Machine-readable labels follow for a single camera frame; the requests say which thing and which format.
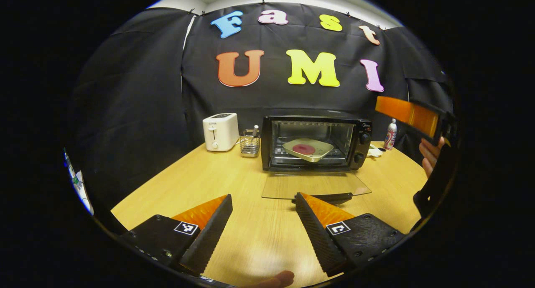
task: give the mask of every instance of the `white toaster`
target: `white toaster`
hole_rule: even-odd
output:
[[[218,113],[202,120],[208,151],[229,151],[239,139],[236,113]]]

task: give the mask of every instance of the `foam letter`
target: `foam letter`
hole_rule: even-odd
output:
[[[366,88],[372,92],[383,92],[385,88],[379,82],[379,74],[377,74],[377,63],[375,61],[369,61],[361,59],[360,62],[366,69],[366,75],[368,77],[368,83]]]
[[[306,80],[303,78],[302,71],[304,71],[310,84],[314,84],[321,71],[319,84],[333,87],[340,86],[340,81],[336,79],[336,71],[334,70],[336,56],[333,54],[321,52],[315,62],[312,62],[303,50],[288,50],[286,54],[292,57],[292,76],[288,78],[289,84],[305,84]]]
[[[364,34],[366,35],[366,38],[371,42],[372,44],[378,46],[380,45],[380,42],[373,37],[375,35],[375,32],[370,30],[367,25],[360,25],[359,29],[362,29],[364,31]]]
[[[342,25],[340,25],[340,20],[336,17],[327,14],[322,14],[319,16],[319,19],[321,20],[321,23],[319,24],[325,29],[333,31],[342,31]]]
[[[262,11],[262,15],[258,17],[260,23],[276,23],[277,25],[286,25],[286,13],[281,10],[266,10]]]
[[[226,38],[241,31],[241,27],[234,27],[233,25],[241,25],[241,19],[238,16],[242,15],[243,12],[234,11],[212,21],[210,25],[216,25],[221,30],[221,38]]]
[[[250,50],[245,52],[249,57],[249,73],[245,76],[234,74],[234,61],[239,56],[236,52],[222,53],[216,56],[219,61],[217,75],[219,82],[226,86],[248,86],[253,84],[260,76],[260,56],[264,54],[262,50]]]

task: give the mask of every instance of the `wooden table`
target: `wooden table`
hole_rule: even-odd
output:
[[[382,147],[383,142],[372,142]],[[372,191],[341,204],[359,216],[371,213],[408,233],[420,214],[413,195],[427,178],[421,166],[399,152],[368,157],[357,175]],[[268,173],[260,156],[242,158],[239,145],[212,153],[200,145],[147,181],[113,208],[130,230],[155,214],[173,217],[216,197],[231,194],[233,213],[204,276],[233,285],[265,280],[282,270],[295,273],[291,287],[323,282],[312,244],[290,200],[262,198]]]

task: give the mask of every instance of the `human hand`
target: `human hand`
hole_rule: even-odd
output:
[[[238,288],[284,288],[292,285],[294,282],[294,273],[285,270],[275,277],[264,280],[258,284],[239,286]]]
[[[420,153],[424,156],[424,159],[422,160],[422,167],[424,168],[425,174],[426,176],[428,176],[428,178],[431,175],[431,172],[433,172],[433,169],[436,165],[436,160],[438,159],[440,150],[442,149],[444,144],[444,138],[441,136],[438,142],[438,146],[433,146],[427,140],[422,139],[422,142],[418,147]]]

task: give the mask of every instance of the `oven knob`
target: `oven knob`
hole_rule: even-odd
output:
[[[361,144],[366,144],[369,142],[369,140],[371,140],[371,137],[369,137],[369,134],[367,133],[361,134]]]
[[[355,154],[355,162],[356,163],[359,163],[363,159],[364,159],[364,154],[362,154],[362,153]]]

